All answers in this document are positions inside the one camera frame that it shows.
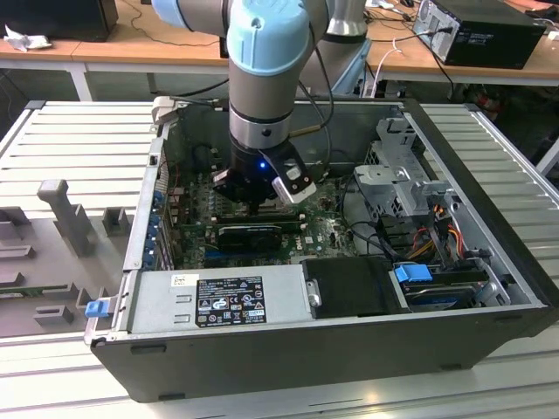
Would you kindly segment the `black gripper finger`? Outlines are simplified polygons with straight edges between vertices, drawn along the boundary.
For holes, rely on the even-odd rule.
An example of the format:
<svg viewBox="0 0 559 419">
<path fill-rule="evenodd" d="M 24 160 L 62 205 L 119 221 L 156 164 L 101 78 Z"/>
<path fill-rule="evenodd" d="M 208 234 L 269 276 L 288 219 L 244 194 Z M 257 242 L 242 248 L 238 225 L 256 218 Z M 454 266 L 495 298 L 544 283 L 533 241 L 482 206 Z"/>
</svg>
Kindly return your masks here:
<svg viewBox="0 0 559 419">
<path fill-rule="evenodd" d="M 253 192 L 250 180 L 233 168 L 216 173 L 212 179 L 212 188 L 220 195 L 234 203 L 242 203 L 249 215 L 259 212 L 259 199 Z"/>
</svg>

